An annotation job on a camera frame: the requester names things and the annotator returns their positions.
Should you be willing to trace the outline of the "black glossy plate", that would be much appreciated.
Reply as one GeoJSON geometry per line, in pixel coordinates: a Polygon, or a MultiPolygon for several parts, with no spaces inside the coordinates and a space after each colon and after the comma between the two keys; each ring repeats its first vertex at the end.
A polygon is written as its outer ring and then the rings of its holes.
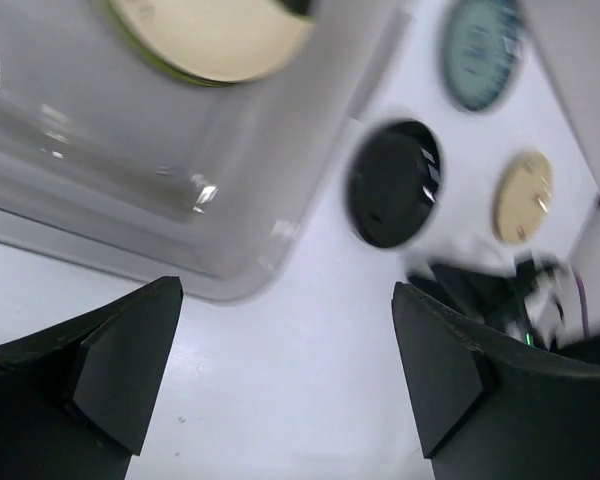
{"type": "Polygon", "coordinates": [[[437,140],[425,124],[403,119],[371,130],[355,152],[346,184],[359,237],[379,249],[409,242],[438,203],[442,172],[437,140]]]}

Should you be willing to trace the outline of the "lime green plate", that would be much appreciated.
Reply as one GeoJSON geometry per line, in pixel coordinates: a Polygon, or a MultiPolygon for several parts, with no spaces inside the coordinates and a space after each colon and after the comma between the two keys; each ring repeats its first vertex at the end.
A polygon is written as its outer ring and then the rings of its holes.
{"type": "Polygon", "coordinates": [[[125,48],[132,52],[145,65],[152,68],[154,71],[178,82],[190,84],[203,88],[225,88],[232,86],[229,82],[219,82],[214,80],[197,77],[185,73],[168,63],[161,60],[158,56],[151,53],[144,44],[124,25],[120,16],[113,8],[111,1],[101,1],[101,9],[103,16],[106,18],[108,25],[119,38],[125,48]]]}

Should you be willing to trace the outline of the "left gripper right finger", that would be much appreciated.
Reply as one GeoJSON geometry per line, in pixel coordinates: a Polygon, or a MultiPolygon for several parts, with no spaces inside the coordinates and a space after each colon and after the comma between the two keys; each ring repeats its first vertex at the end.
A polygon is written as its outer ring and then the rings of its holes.
{"type": "Polygon", "coordinates": [[[555,351],[397,284],[392,315],[438,479],[600,479],[600,333],[555,351]]]}

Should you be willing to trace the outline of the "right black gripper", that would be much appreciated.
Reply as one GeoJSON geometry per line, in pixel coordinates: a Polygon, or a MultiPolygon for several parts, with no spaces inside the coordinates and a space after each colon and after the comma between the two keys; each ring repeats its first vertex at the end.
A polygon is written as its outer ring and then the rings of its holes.
{"type": "MultiPolygon", "coordinates": [[[[411,272],[407,280],[451,310],[538,348],[530,338],[531,325],[524,302],[534,290],[536,270],[543,261],[560,262],[550,257],[536,260],[522,256],[516,260],[513,273],[496,274],[434,260],[427,264],[431,278],[411,272]]],[[[582,336],[565,345],[559,345],[557,337],[550,350],[539,349],[575,360],[600,360],[600,332],[590,330],[586,289],[581,275],[571,268],[582,336]]]]}

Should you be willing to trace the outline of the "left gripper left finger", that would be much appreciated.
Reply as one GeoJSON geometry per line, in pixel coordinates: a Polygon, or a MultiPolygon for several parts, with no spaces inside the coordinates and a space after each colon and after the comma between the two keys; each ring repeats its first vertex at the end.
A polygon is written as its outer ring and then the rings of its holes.
{"type": "Polygon", "coordinates": [[[162,277],[0,345],[0,479],[123,479],[141,453],[183,302],[162,277]]]}

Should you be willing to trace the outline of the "cream plate black patch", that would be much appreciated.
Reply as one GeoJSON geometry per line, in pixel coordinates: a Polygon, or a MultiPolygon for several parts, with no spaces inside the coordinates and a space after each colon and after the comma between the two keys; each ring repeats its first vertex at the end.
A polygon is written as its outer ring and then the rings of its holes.
{"type": "Polygon", "coordinates": [[[154,64],[198,85],[264,78],[300,52],[314,1],[111,1],[132,44],[154,64]]]}

